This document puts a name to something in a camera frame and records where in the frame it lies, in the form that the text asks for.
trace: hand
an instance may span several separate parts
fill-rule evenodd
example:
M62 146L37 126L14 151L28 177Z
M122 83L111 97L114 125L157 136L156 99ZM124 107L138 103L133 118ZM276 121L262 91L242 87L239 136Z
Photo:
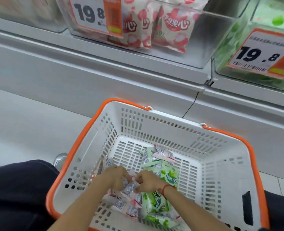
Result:
M152 171L143 170L136 176L136 181L141 185L135 189L135 193L151 193L158 189L163 189L168 183L157 177Z
M123 166L112 165L98 176L103 178L104 182L108 183L109 188L117 191L123 189L123 177L125 177L129 182L132 182L131 176L127 173Z

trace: white plastic basket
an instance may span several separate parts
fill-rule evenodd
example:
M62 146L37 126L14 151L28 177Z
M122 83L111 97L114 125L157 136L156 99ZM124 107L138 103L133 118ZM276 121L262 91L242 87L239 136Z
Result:
M59 218L90 182L100 156L141 170L139 151L154 144L173 152L180 170L178 190L233 230L269 228L263 185L250 144L235 135L152 108L106 100L85 126L47 194L49 213ZM251 194L253 226L244 221L242 195ZM167 230L148 221L134 221L101 203L90 230Z

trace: clear plastic object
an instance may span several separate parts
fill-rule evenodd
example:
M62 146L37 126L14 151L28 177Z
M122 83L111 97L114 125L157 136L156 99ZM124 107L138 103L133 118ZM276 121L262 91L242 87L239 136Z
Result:
M234 24L219 46L214 56L215 70L221 75L284 90L284 78L268 77L227 66L227 63L255 28L284 34L284 0L255 0L251 2L242 18Z
M53 32L67 28L55 0L0 0L0 18Z
M134 0L137 4L131 6L131 0L122 0L123 39L78 25L70 1L57 3L73 35L203 68L250 0L198 0L204 3L191 4L194 1ZM135 27L137 35L126 32Z

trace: red string bracelet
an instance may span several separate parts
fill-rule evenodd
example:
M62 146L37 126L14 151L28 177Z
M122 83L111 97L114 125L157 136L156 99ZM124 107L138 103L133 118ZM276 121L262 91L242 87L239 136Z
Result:
M167 186L171 186L171 187L175 188L175 186L172 186L172 185L170 185L170 184L167 184L167 185L165 185L165 186L163 187L162 192L161 192L161 195L162 195L165 199L167 199L167 198L164 196L164 189L165 189Z

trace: person's right arm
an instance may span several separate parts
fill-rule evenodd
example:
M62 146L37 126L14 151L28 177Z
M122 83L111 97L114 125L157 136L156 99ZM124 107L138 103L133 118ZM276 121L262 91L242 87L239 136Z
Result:
M136 188L137 193L151 193L162 190L168 183L158 178L152 171L143 170L136 176L141 185ZM191 230L194 231L229 231L230 229L209 212L192 200L186 198L172 186L164 189L164 197L172 204Z

